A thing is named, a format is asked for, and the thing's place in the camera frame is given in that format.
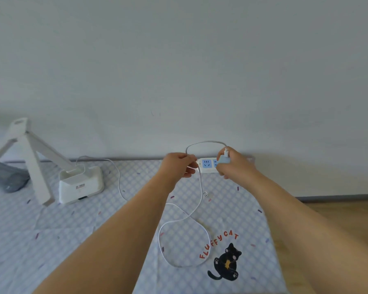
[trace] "cable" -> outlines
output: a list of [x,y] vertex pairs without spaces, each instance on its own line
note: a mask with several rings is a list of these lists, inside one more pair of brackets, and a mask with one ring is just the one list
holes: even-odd
[[106,159],[106,158],[95,158],[95,157],[90,157],[90,156],[80,156],[79,158],[77,158],[76,159],[76,161],[75,161],[75,166],[77,166],[78,165],[78,160],[80,159],[80,158],[83,158],[83,157],[88,157],[88,158],[92,158],[92,159],[100,159],[100,160],[106,160],[106,161],[110,161],[112,164],[113,164],[113,166],[116,168],[116,170],[117,170],[117,172],[118,172],[118,183],[117,183],[117,186],[118,186],[118,192],[120,193],[120,196],[125,200],[125,201],[128,201],[126,198],[124,198],[123,197],[123,195],[121,194],[121,190],[120,190],[120,170],[118,169],[118,167],[116,166],[116,164],[112,161],[112,160],[110,160],[110,159]]
[[[195,144],[199,144],[199,143],[208,143],[208,142],[211,142],[211,143],[220,143],[220,144],[222,144],[222,145],[224,145],[224,146],[227,146],[225,143],[223,143],[223,142],[220,142],[220,141],[214,141],[214,140],[207,140],[207,141],[201,141],[201,142],[197,142],[197,143],[193,143],[193,144],[191,144],[191,145],[188,145],[187,146],[187,148],[185,149],[185,153],[186,154],[188,154],[188,148],[190,147],[190,146],[192,146],[192,145],[195,145]],[[210,254],[202,261],[202,262],[200,262],[199,264],[197,264],[197,265],[187,265],[187,266],[176,266],[176,265],[173,265],[173,264],[171,264],[170,262],[168,262],[167,260],[166,260],[166,258],[165,258],[165,256],[164,256],[164,252],[162,251],[162,247],[161,247],[161,242],[160,242],[160,237],[161,237],[161,230],[162,230],[162,228],[166,225],[166,224],[170,224],[170,223],[175,223],[175,222],[180,222],[180,221],[184,221],[185,219],[187,219],[187,218],[191,218],[195,223],[197,223],[199,226],[201,226],[202,228],[203,228],[203,230],[206,232],[206,234],[207,234],[207,237],[208,237],[208,240],[209,240],[209,242],[208,242],[208,245],[209,245],[209,247],[211,247],[211,239],[210,239],[210,235],[209,235],[209,233],[207,232],[207,230],[206,230],[206,228],[201,224],[201,223],[199,223],[199,222],[197,222],[193,217],[191,217],[192,216],[192,214],[198,209],[198,207],[201,205],[201,203],[202,203],[202,199],[203,199],[203,187],[202,187],[202,175],[201,175],[201,169],[200,169],[200,167],[199,167],[199,165],[198,165],[198,170],[199,170],[199,178],[200,178],[200,183],[201,183],[201,200],[199,201],[199,203],[198,203],[198,205],[196,206],[196,208],[190,213],[190,214],[187,214],[185,211],[183,211],[179,206],[177,206],[176,204],[174,204],[174,203],[166,203],[165,205],[173,205],[173,206],[176,206],[176,207],[178,207],[182,212],[184,212],[187,216],[185,217],[185,218],[183,218],[183,219],[179,219],[179,220],[174,220],[174,221],[168,221],[168,222],[166,222],[166,223],[164,223],[162,226],[161,226],[161,228],[160,228],[160,230],[158,231],[158,246],[159,246],[159,248],[160,248],[160,251],[161,251],[161,255],[162,255],[162,257],[163,257],[163,259],[170,265],[170,266],[172,266],[172,267],[176,267],[176,268],[183,268],[183,267],[195,267],[195,266],[199,266],[199,265],[201,265],[201,264],[203,264],[204,262],[206,262],[207,260],[208,260],[208,258],[210,257]]]

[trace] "power strip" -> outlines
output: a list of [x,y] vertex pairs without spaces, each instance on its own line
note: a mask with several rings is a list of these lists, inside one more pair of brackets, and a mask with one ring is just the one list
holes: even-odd
[[217,173],[218,170],[215,168],[218,165],[217,158],[202,158],[196,161],[199,165],[201,173]]

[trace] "hand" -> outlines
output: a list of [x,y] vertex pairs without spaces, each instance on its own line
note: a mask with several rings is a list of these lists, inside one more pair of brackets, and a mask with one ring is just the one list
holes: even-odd
[[[225,179],[231,179],[240,186],[246,188],[248,178],[257,173],[255,165],[247,160],[242,154],[231,147],[226,147],[229,151],[230,163],[218,164],[216,169]],[[217,155],[217,160],[224,154],[225,147]]]
[[169,153],[162,160],[157,175],[173,184],[173,188],[180,178],[190,178],[198,168],[195,155],[186,153]]

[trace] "black cat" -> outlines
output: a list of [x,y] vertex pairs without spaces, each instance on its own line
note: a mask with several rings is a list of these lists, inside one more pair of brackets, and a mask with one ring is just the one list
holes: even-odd
[[231,243],[225,249],[225,253],[222,254],[221,257],[214,259],[214,267],[215,270],[220,274],[220,277],[216,277],[211,273],[211,271],[207,271],[207,274],[214,280],[225,278],[227,280],[234,281],[239,277],[239,274],[236,271],[236,261],[240,255],[241,252],[238,251]]

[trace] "cat's head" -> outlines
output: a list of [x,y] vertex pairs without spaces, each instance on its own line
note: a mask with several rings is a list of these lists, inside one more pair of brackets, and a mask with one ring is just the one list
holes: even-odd
[[225,253],[229,253],[232,257],[233,260],[238,260],[238,258],[241,255],[241,252],[238,251],[232,243],[230,243],[230,245],[225,249]]

